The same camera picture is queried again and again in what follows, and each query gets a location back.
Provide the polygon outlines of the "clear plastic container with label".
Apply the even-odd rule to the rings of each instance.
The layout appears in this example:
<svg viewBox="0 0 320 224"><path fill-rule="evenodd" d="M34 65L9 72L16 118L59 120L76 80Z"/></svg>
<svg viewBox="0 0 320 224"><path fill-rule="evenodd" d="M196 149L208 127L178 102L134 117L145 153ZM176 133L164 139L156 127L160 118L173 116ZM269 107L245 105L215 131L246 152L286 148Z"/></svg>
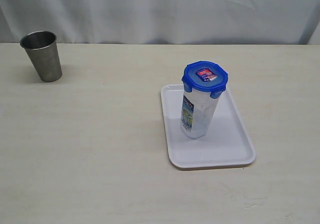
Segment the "clear plastic container with label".
<svg viewBox="0 0 320 224"><path fill-rule="evenodd" d="M207 134L222 93L212 95L196 89L183 92L180 128L188 138L198 139Z"/></svg>

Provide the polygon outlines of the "blue plastic lid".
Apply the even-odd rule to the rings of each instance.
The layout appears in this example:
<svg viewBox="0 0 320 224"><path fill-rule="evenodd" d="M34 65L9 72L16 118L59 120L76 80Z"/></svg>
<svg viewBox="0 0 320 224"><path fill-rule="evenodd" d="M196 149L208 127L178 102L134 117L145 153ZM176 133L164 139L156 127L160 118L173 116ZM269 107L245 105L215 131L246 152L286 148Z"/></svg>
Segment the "blue plastic lid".
<svg viewBox="0 0 320 224"><path fill-rule="evenodd" d="M202 60L188 64L181 80L187 93L196 90L218 99L227 88L228 73L218 64Z"/></svg>

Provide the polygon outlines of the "stainless steel cup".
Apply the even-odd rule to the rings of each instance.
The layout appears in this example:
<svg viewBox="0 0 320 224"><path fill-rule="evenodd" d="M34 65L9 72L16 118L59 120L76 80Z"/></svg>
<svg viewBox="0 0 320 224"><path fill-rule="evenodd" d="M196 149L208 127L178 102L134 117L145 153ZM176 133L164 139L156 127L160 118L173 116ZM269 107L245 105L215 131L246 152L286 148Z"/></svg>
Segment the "stainless steel cup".
<svg viewBox="0 0 320 224"><path fill-rule="evenodd" d="M20 40L37 74L43 82L55 82L62 77L57 36L47 30L35 31Z"/></svg>

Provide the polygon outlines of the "white rectangular plastic tray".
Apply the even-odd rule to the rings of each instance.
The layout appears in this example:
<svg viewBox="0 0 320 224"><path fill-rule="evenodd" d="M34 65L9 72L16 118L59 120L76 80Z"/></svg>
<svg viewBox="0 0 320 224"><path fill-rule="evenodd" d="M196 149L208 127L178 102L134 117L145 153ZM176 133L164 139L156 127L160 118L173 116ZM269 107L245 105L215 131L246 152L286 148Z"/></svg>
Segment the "white rectangular plastic tray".
<svg viewBox="0 0 320 224"><path fill-rule="evenodd" d="M252 164L256 151L229 90L219 98L206 135L191 139L180 126L184 88L162 87L160 96L171 164L181 170L242 167Z"/></svg>

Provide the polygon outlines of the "white backdrop curtain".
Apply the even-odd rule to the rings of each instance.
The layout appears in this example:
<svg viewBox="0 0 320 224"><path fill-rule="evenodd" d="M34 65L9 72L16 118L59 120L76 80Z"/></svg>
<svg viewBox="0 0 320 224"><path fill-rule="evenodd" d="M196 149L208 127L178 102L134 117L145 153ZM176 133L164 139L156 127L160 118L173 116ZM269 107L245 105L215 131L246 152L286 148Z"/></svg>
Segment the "white backdrop curtain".
<svg viewBox="0 0 320 224"><path fill-rule="evenodd" d="M0 0L0 40L34 31L61 43L320 42L320 0Z"/></svg>

